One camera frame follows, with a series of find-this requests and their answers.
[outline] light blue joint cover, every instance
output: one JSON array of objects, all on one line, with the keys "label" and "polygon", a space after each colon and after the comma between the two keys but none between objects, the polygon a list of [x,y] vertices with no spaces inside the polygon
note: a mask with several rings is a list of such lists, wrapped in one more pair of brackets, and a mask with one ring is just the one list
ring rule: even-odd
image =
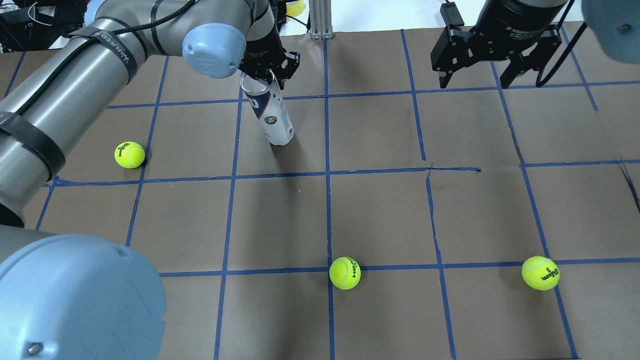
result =
[{"label": "light blue joint cover", "polygon": [[88,26],[93,21],[95,21],[95,16],[98,14],[98,9],[100,5],[104,4],[107,0],[91,0],[86,5],[86,12],[84,13],[84,25]]},{"label": "light blue joint cover", "polygon": [[182,57],[189,66],[212,78],[233,75],[244,57],[246,38],[231,25],[203,24],[189,31],[182,41]]},{"label": "light blue joint cover", "polygon": [[139,252],[84,235],[29,244],[0,264],[0,357],[155,360],[164,289]]},{"label": "light blue joint cover", "polygon": [[608,57],[640,63],[640,0],[582,0],[582,14]]}]

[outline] yellow tennis ball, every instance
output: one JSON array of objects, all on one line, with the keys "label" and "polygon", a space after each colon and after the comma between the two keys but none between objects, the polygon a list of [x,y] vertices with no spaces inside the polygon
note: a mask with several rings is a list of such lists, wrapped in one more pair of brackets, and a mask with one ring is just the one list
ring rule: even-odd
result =
[{"label": "yellow tennis ball", "polygon": [[292,3],[287,3],[287,15],[296,17],[305,11],[305,2],[303,0],[297,0]]},{"label": "yellow tennis ball", "polygon": [[353,289],[360,282],[360,265],[354,259],[343,257],[331,264],[329,278],[340,290]]},{"label": "yellow tennis ball", "polygon": [[116,147],[113,156],[121,167],[136,168],[145,161],[145,150],[137,142],[124,142]]},{"label": "yellow tennis ball", "polygon": [[522,264],[522,278],[536,290],[549,290],[558,284],[560,271],[550,259],[534,256]]}]

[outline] grid square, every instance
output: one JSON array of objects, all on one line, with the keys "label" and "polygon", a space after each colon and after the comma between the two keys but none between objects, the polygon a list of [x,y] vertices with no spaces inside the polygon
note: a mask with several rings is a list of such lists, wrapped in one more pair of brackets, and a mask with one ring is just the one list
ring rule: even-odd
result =
[{"label": "grid square", "polygon": [[337,33],[327,44],[330,94],[411,90],[399,31]]},{"label": "grid square", "polygon": [[[442,28],[405,30],[406,44],[411,58],[413,83],[416,90],[431,90],[440,88],[438,73],[431,69],[431,50],[435,46]],[[495,88],[495,78],[491,65],[480,62],[473,67],[457,71],[448,88]]]},{"label": "grid square", "polygon": [[220,360],[329,359],[327,273],[228,276]]},{"label": "grid square", "polygon": [[153,108],[107,109],[67,156],[58,175],[80,182],[137,181],[141,168],[122,168],[113,159],[113,151],[125,141],[146,147],[153,114]]},{"label": "grid square", "polygon": [[411,95],[329,100],[332,170],[423,167]]},{"label": "grid square", "polygon": [[526,162],[616,157],[611,137],[584,88],[505,90],[504,96]]},{"label": "grid square", "polygon": [[598,103],[598,117],[611,135],[616,155],[640,159],[640,85],[594,86],[591,92]]},{"label": "grid square", "polygon": [[158,109],[145,177],[229,176],[237,103]]},{"label": "grid square", "polygon": [[364,272],[333,308],[336,360],[450,359],[438,270]]},{"label": "grid square", "polygon": [[160,87],[164,56],[151,55],[136,77],[122,89],[112,105],[154,104]]},{"label": "grid square", "polygon": [[220,277],[165,277],[164,337],[158,360],[211,360]]},{"label": "grid square", "polygon": [[41,188],[22,210],[25,229],[34,230],[42,214],[42,208],[49,196],[49,188]]},{"label": "grid square", "polygon": [[238,148],[240,175],[324,172],[324,101],[286,100],[295,135],[286,146],[269,144],[248,102],[243,104]]},{"label": "grid square", "polygon": [[436,263],[426,177],[331,176],[334,257],[349,255],[363,265]]},{"label": "grid square", "polygon": [[308,35],[280,37],[287,51],[300,53],[300,67],[287,80],[282,96],[324,94],[324,45],[311,41]]},{"label": "grid square", "polygon": [[[428,163],[441,167],[520,164],[497,91],[418,94]],[[445,103],[457,106],[442,106]]]},{"label": "grid square", "polygon": [[11,83],[11,78],[15,72],[22,53],[5,53],[0,54],[0,63],[2,63],[2,71],[0,71],[0,95],[4,97],[4,93]]},{"label": "grid square", "polygon": [[18,74],[13,81],[12,90],[15,90],[18,86],[20,86],[25,80],[27,80],[28,77],[30,77],[34,72],[36,72],[36,70],[38,70],[40,67],[42,67],[42,65],[49,61],[57,52],[57,50],[27,51],[24,54],[24,59],[22,60],[22,64],[20,65]]},{"label": "grid square", "polygon": [[212,79],[197,73],[187,65],[183,58],[171,56],[164,77],[160,101],[234,100],[238,98],[239,91],[239,71],[226,79]]},{"label": "grid square", "polygon": [[236,181],[228,268],[326,266],[324,176]]},{"label": "grid square", "polygon": [[523,261],[542,251],[519,168],[436,172],[431,191],[444,263]]},{"label": "grid square", "polygon": [[566,265],[559,287],[581,358],[640,354],[639,263]]},{"label": "grid square", "polygon": [[557,259],[640,256],[640,213],[620,167],[527,170]]},{"label": "grid square", "polygon": [[40,230],[125,245],[137,191],[137,185],[56,187]]},{"label": "grid square", "polygon": [[159,272],[221,270],[230,181],[144,184],[131,247]]},{"label": "grid square", "polygon": [[[564,24],[569,39],[573,38],[581,24],[582,22]],[[619,63],[610,59],[602,51],[592,29],[587,28],[573,51],[588,83],[640,80],[640,65]]]},{"label": "grid square", "polygon": [[458,359],[569,359],[553,291],[529,288],[520,267],[445,270]]}]

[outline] blue tape grid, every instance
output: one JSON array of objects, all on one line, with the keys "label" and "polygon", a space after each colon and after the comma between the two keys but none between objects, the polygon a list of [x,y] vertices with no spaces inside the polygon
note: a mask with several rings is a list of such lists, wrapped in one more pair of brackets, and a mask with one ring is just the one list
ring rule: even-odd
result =
[{"label": "blue tape grid", "polygon": [[[562,29],[563,36],[565,40],[568,42],[568,37],[564,28]],[[328,267],[332,262],[332,246],[331,246],[331,177],[332,176],[341,176],[341,175],[349,175],[349,174],[384,174],[384,173],[402,173],[402,172],[430,172],[432,170],[439,171],[472,171],[479,172],[480,168],[474,167],[458,167],[458,168],[435,168],[435,167],[417,167],[417,168],[392,168],[392,169],[373,169],[373,170],[356,170],[356,171],[347,171],[347,170],[331,170],[330,166],[330,144],[329,144],[329,100],[332,98],[340,98],[340,97],[368,97],[368,96],[386,96],[386,95],[411,95],[413,99],[413,107],[415,114],[416,127],[419,135],[419,144],[420,144],[420,153],[422,155],[422,159],[426,160],[426,154],[424,152],[424,142],[421,136],[422,128],[420,126],[420,114],[419,108],[417,104],[417,94],[433,94],[440,92],[473,92],[473,91],[498,91],[500,95],[500,99],[502,101],[502,105],[504,108],[505,116],[507,119],[508,126],[511,130],[511,134],[513,137],[514,146],[518,153],[518,156],[521,161],[520,168],[522,169],[523,178],[525,181],[525,185],[527,187],[527,191],[529,193],[529,198],[531,201],[531,206],[534,211],[534,216],[536,218],[536,224],[538,226],[538,231],[540,233],[540,240],[543,251],[546,256],[550,256],[549,250],[547,247],[543,226],[540,221],[540,216],[538,214],[538,209],[536,206],[533,190],[531,188],[531,184],[529,182],[529,177],[527,174],[528,168],[540,168],[540,167],[572,167],[572,166],[595,166],[595,165],[619,165],[619,164],[638,164],[640,160],[602,160],[602,161],[580,161],[574,163],[526,163],[522,153],[520,152],[520,147],[518,144],[517,136],[515,129],[513,127],[513,123],[511,121],[511,116],[509,114],[509,109],[506,104],[504,93],[499,86],[499,79],[497,75],[497,71],[495,70],[495,66],[492,63],[492,71],[496,80],[496,86],[487,86],[481,88],[451,88],[451,89],[426,89],[426,90],[417,90],[415,89],[415,83],[413,80],[413,70],[411,65],[411,58],[409,48],[407,46],[406,36],[404,30],[401,30],[401,39],[404,47],[404,54],[406,58],[406,65],[409,75],[409,80],[411,84],[410,91],[396,91],[396,92],[369,92],[369,93],[357,93],[357,94],[330,94],[329,92],[329,63],[328,63],[328,44],[327,40],[324,40],[324,94],[322,95],[310,95],[310,96],[291,96],[285,97],[288,100],[300,100],[300,99],[324,99],[324,110],[325,110],[325,151],[326,151],[326,171],[325,172],[306,172],[306,173],[288,173],[288,174],[257,174],[257,175],[243,175],[239,176],[236,174],[237,170],[237,152],[239,145],[239,130],[240,130],[240,119],[241,119],[241,105],[246,99],[242,98],[242,93],[240,92],[238,99],[225,99],[225,100],[211,100],[211,101],[183,101],[183,102],[161,102],[161,94],[164,86],[164,79],[166,75],[166,70],[168,66],[169,58],[165,59],[162,78],[160,82],[160,86],[158,89],[157,97],[155,103],[148,104],[127,104],[127,105],[114,105],[110,106],[111,109],[119,109],[119,108],[144,108],[144,107],[153,107],[154,114],[153,119],[148,135],[147,140],[147,148],[149,149],[149,145],[152,141],[154,126],[157,116],[157,111],[161,106],[186,106],[186,105],[194,105],[194,104],[218,104],[218,103],[238,103],[238,112],[237,112],[237,123],[236,123],[236,142],[234,148],[234,162],[231,176],[219,176],[219,177],[181,177],[181,178],[166,178],[166,179],[145,179],[145,170],[146,165],[142,166],[140,179],[137,181],[115,181],[115,182],[73,182],[67,181],[60,178],[55,178],[51,183],[45,184],[44,187],[49,189],[49,193],[47,194],[46,201],[42,208],[42,212],[40,214],[40,218],[38,219],[38,223],[36,225],[36,229],[39,229],[42,220],[46,214],[47,207],[49,205],[50,199],[54,193],[56,187],[66,187],[66,186],[117,186],[123,184],[137,184],[138,191],[136,193],[136,200],[134,203],[134,207],[132,209],[131,221],[129,225],[129,231],[127,233],[127,245],[131,243],[131,234],[135,223],[136,211],[138,207],[138,202],[140,200],[141,191],[143,185],[146,183],[165,183],[165,182],[178,182],[178,181],[216,181],[216,180],[231,180],[231,188],[230,188],[230,196],[229,196],[229,205],[228,205],[228,214],[227,214],[227,233],[225,237],[225,253],[223,258],[223,269],[222,270],[213,270],[213,271],[203,271],[203,272],[165,272],[160,273],[161,277],[191,277],[191,276],[221,276],[221,288],[220,288],[220,298],[219,298],[219,306],[218,306],[218,322],[216,325],[216,346],[214,351],[214,358],[217,360],[220,354],[220,335],[221,335],[221,325],[223,320],[223,307],[224,307],[224,294],[225,294],[225,285],[226,285],[226,277],[228,275],[236,276],[236,275],[256,275],[256,274],[298,274],[298,273],[314,273],[314,272],[327,272]],[[22,53],[20,60],[16,66],[16,69],[11,78],[10,84],[8,85],[4,96],[6,97],[10,91],[12,90],[13,84],[19,72],[20,66],[24,60],[25,53]],[[596,82],[589,83],[586,81],[584,77],[584,73],[580,67],[579,61],[572,52],[572,58],[574,64],[578,70],[580,79],[582,83],[576,84],[558,84],[558,85],[547,85],[547,88],[574,88],[574,87],[584,87],[589,100],[591,101],[593,108],[595,111],[598,111],[597,103],[591,93],[590,88],[594,86],[620,86],[620,85],[640,85],[640,81],[617,81],[617,82]],[[534,85],[528,86],[511,86],[510,90],[521,90],[521,89],[533,89],[536,88]],[[230,239],[230,231],[231,231],[231,223],[232,223],[232,212],[233,212],[233,203],[234,203],[234,190],[235,190],[235,181],[237,179],[262,179],[262,178],[270,178],[270,177],[303,177],[303,176],[325,176],[326,177],[326,210],[327,210],[327,267],[315,267],[315,268],[281,268],[281,269],[253,269],[253,270],[228,270],[228,250],[229,250],[229,239]],[[396,270],[439,270],[440,272],[440,284],[442,290],[442,298],[444,305],[444,313],[445,313],[445,322],[447,324],[447,334],[449,337],[449,346],[451,351],[451,357],[456,359],[456,350],[454,343],[454,329],[451,324],[451,314],[448,304],[447,298],[447,286],[445,283],[444,270],[446,269],[454,269],[454,268],[495,268],[495,267],[516,267],[521,266],[521,262],[496,262],[496,263],[445,263],[443,262],[442,255],[440,253],[438,247],[437,233],[436,233],[436,220],[434,215],[434,204],[433,204],[433,195],[431,193],[431,182],[429,178],[426,179],[426,191],[428,195],[429,201],[429,212],[431,217],[431,225],[433,229],[433,237],[435,241],[435,249],[436,249],[436,257],[437,263],[435,264],[412,264],[412,265],[383,265],[383,266],[362,266],[363,271],[396,271]],[[584,265],[584,264],[605,264],[605,263],[640,263],[640,258],[609,258],[609,259],[557,259],[556,263],[558,265]],[[330,281],[327,283],[328,287],[328,301],[329,301],[329,331],[330,331],[330,357],[332,360],[335,360],[335,339],[334,339],[334,324],[333,324],[333,286]],[[578,353],[575,349],[575,344],[573,343],[572,332],[570,329],[570,325],[568,323],[568,319],[566,317],[566,313],[564,311],[562,296],[558,288],[555,289],[557,303],[560,309],[560,313],[562,316],[562,320],[564,323],[564,328],[566,331],[567,341],[569,343],[570,349],[572,351],[573,358],[578,358]]]}]

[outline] cable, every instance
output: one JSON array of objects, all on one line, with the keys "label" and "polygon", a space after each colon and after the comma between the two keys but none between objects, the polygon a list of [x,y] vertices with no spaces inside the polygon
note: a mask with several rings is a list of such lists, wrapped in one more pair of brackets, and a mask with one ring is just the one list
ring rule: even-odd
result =
[{"label": "cable", "polygon": [[[185,5],[176,10],[176,12],[163,17],[162,19],[156,20],[154,22],[150,22],[145,25],[131,26],[130,28],[119,29],[113,31],[114,35],[121,35],[125,33],[132,33],[134,31],[141,31],[156,27],[158,25],[164,24],[170,20],[175,19],[176,17],[185,13],[189,8],[191,8],[198,0],[188,0]],[[53,81],[60,75],[60,73],[75,59],[80,53],[89,48],[91,45],[98,42],[95,38],[88,38],[85,42],[83,42],[79,47],[75,48],[62,62],[49,74],[47,79],[40,85],[38,90],[36,90],[33,95],[16,111],[18,115],[24,115],[30,107],[44,94],[44,92],[53,84]]]},{"label": "cable", "polygon": [[53,26],[52,24],[45,24],[44,22],[40,22],[40,21],[37,21],[37,20],[35,19],[35,17],[36,17],[36,9],[35,9],[35,6],[36,6],[36,4],[37,4],[37,3],[38,3],[38,1],[36,1],[35,3],[33,3],[31,6],[29,6],[29,9],[27,10],[27,16],[29,17],[29,19],[31,19],[31,20],[33,20],[33,21],[37,22],[38,24],[44,25],[44,26]]},{"label": "cable", "polygon": [[287,17],[288,17],[288,18],[290,18],[290,19],[293,19],[293,20],[295,20],[295,21],[297,21],[297,22],[299,22],[300,24],[303,24],[305,27],[307,26],[307,25],[306,25],[302,20],[298,20],[298,19],[296,19],[295,17],[293,17],[293,16],[289,16],[289,15],[287,15]]},{"label": "cable", "polygon": [[569,3],[567,4],[566,9],[564,9],[564,13],[560,18],[560,21],[558,22],[558,28],[561,28],[562,24],[564,24],[564,20],[566,19],[566,16],[569,15],[569,10],[571,10],[573,3],[575,3],[575,0],[569,0]]},{"label": "cable", "polygon": [[187,3],[185,5],[182,6],[182,8],[179,8],[173,14],[167,15],[167,16],[163,17],[162,19],[156,20],[154,22],[150,22],[150,23],[145,24],[145,25],[138,25],[138,26],[132,26],[130,28],[119,29],[119,30],[114,31],[113,34],[114,35],[121,35],[121,34],[126,34],[126,33],[132,33],[134,31],[147,30],[147,29],[150,29],[150,28],[154,28],[154,27],[156,27],[158,25],[162,25],[165,22],[173,20],[176,17],[182,15],[183,13],[186,13],[187,10],[189,10],[189,8],[191,8],[197,2],[198,2],[198,0],[189,0],[189,1],[187,1]]},{"label": "cable", "polygon": [[578,31],[576,31],[575,35],[573,36],[573,39],[571,39],[571,42],[567,45],[562,55],[560,55],[560,59],[558,59],[558,61],[556,62],[556,64],[554,65],[554,67],[551,69],[551,71],[545,77],[544,80],[541,80],[541,79],[542,79],[542,73],[545,71],[545,69],[542,68],[540,69],[540,71],[538,71],[538,78],[536,79],[537,88],[541,88],[545,86],[549,82],[549,80],[551,80],[551,78],[556,74],[556,72],[558,71],[558,69],[560,69],[560,66],[564,63],[566,58],[569,56],[569,54],[571,53],[571,50],[573,50],[573,47],[575,47],[575,44],[578,42],[578,40],[580,39],[580,37],[582,36],[585,30],[587,30],[587,23],[583,22],[582,25],[580,25],[580,28],[578,29]]}]

